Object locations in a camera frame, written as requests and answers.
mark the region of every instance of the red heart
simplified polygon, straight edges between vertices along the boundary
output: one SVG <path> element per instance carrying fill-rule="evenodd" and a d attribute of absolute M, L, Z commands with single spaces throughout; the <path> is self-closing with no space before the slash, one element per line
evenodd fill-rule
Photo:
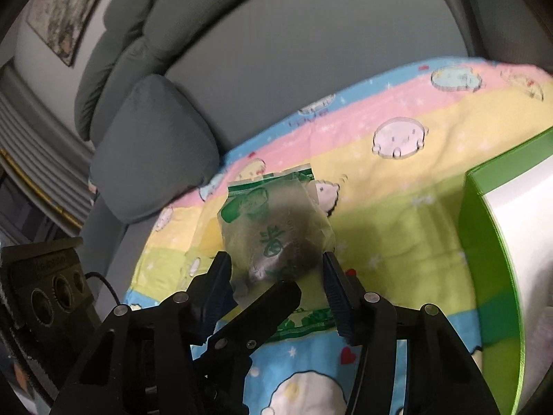
<path fill-rule="evenodd" d="M 349 346 L 346 346 L 344 349 L 342 349 L 342 352 L 340 353 L 340 363 L 342 365 L 349 365 L 351 363 L 354 363 L 355 359 L 357 359 L 357 356 L 353 352 L 351 352 Z"/>

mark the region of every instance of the food package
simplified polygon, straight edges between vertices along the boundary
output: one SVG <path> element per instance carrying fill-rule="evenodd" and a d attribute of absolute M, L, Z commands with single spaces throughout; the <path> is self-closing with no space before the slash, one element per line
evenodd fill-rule
<path fill-rule="evenodd" d="M 234 299 L 242 307 L 276 281 L 301 287 L 309 274 L 320 275 L 323 252 L 335 246 L 309 166 L 229 184 L 218 219 L 232 259 Z"/>

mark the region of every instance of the wall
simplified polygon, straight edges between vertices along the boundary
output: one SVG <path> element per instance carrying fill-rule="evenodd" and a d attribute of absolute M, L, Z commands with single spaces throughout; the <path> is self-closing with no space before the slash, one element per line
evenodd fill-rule
<path fill-rule="evenodd" d="M 18 17 L 0 44 L 0 67 L 16 54 L 17 32 L 20 25 L 21 17 Z"/>
<path fill-rule="evenodd" d="M 100 0 L 92 14 L 72 67 L 67 67 L 31 27 L 23 22 L 19 27 L 15 67 L 43 104 L 74 134 L 73 104 L 82 73 L 96 42 L 105 31 L 103 14 L 110 0 Z"/>

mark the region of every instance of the black cable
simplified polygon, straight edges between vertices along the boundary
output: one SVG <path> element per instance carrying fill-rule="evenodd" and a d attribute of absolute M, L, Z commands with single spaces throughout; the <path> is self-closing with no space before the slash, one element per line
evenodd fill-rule
<path fill-rule="evenodd" d="M 107 279 L 101 274 L 101 273 L 98 273 L 97 271 L 89 271 L 87 274 L 85 274 L 85 278 L 86 279 L 89 279 L 89 278 L 98 278 L 100 281 L 103 282 L 103 284 L 107 287 L 107 289 L 110 291 L 110 293 L 112 294 L 113 296 L 113 299 L 115 300 L 115 302 L 117 303 L 117 305 L 120 305 L 121 304 L 121 301 L 120 299 L 117 297 L 117 293 L 115 293 L 115 290 L 113 290 L 113 287 L 111 287 L 111 284 L 109 282 L 107 282 Z"/>

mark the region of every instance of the pink stripe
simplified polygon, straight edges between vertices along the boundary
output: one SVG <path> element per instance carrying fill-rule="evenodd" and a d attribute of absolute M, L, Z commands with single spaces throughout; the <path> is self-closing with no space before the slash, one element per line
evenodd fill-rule
<path fill-rule="evenodd" d="M 476 94 L 510 87 L 510 84 L 501 77 L 501 72 L 527 75 L 540 84 L 551 80 L 545 71 L 534 66 L 505 64 L 496 67 L 487 63 L 465 65 L 482 77 L 482 87 L 476 91 Z M 391 118 L 417 118 L 458 103 L 472 93 L 441 91 L 432 85 L 430 75 L 430 73 L 421 75 L 388 91 L 352 103 L 327 116 L 316 118 L 294 132 L 262 147 L 254 157 L 263 159 L 267 173 L 280 172 L 307 163 L 314 156 L 372 136 L 382 123 Z M 236 161 L 212 197 L 226 195 L 228 183 L 252 160 L 250 157 Z M 203 203 L 198 191 L 195 190 L 183 195 L 173 203 L 173 206 L 190 207 Z"/>

